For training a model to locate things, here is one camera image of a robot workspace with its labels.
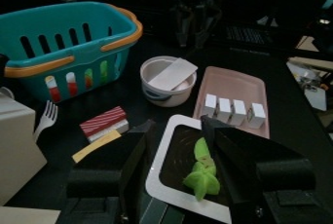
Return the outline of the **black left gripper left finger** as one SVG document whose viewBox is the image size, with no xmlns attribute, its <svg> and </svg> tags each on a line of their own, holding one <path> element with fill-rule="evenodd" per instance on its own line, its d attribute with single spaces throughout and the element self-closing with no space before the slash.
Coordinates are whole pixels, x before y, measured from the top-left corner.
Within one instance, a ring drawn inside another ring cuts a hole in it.
<svg viewBox="0 0 333 224">
<path fill-rule="evenodd" d="M 140 224 L 156 127 L 148 120 L 73 166 L 57 224 Z"/>
</svg>

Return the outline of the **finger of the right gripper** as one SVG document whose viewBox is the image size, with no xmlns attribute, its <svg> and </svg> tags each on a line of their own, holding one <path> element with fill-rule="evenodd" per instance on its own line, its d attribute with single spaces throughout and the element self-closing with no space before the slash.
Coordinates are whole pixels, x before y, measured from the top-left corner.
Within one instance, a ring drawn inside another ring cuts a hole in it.
<svg viewBox="0 0 333 224">
<path fill-rule="evenodd" d="M 188 45 L 192 19 L 193 19 L 192 12 L 184 11 L 181 9 L 176 11 L 176 24 L 177 24 L 176 37 L 181 47 L 185 47 Z"/>
<path fill-rule="evenodd" d="M 198 7 L 196 9 L 196 48 L 203 49 L 213 29 L 221 19 L 221 9 Z"/>
</svg>

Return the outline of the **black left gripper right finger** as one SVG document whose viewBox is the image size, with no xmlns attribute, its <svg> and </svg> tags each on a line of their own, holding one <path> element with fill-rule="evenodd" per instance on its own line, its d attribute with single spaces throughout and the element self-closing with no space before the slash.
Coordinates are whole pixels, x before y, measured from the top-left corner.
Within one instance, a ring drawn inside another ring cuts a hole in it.
<svg viewBox="0 0 333 224">
<path fill-rule="evenodd" d="M 204 116 L 233 224 L 333 224 L 309 159 L 279 142 Z"/>
</svg>

